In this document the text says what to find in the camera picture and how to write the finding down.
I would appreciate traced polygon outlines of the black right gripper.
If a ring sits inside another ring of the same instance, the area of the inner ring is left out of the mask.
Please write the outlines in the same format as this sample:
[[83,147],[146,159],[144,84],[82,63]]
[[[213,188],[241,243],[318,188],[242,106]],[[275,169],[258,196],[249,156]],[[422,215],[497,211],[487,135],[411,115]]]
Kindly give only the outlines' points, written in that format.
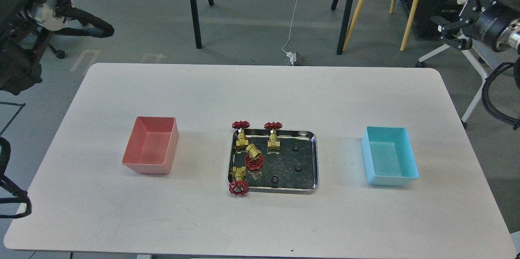
[[441,33],[440,41],[457,50],[468,50],[473,40],[492,51],[512,47],[512,7],[501,0],[457,0],[463,9],[456,22],[431,17]]

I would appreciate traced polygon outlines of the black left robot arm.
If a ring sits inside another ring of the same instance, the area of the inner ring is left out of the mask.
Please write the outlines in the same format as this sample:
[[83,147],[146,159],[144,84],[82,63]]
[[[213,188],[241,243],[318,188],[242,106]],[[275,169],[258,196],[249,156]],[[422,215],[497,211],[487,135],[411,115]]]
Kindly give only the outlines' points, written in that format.
[[72,0],[1,0],[0,87],[13,95],[41,83],[41,58],[52,35],[111,37],[104,20]]

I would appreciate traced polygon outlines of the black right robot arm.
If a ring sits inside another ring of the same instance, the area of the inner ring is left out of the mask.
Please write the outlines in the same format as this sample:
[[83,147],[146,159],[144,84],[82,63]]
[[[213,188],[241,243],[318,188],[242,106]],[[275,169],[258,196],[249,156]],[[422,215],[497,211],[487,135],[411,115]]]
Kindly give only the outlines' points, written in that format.
[[468,50],[473,40],[503,52],[519,51],[519,9],[501,0],[462,0],[463,9],[456,22],[441,16],[431,17],[441,33],[440,41],[457,50]]

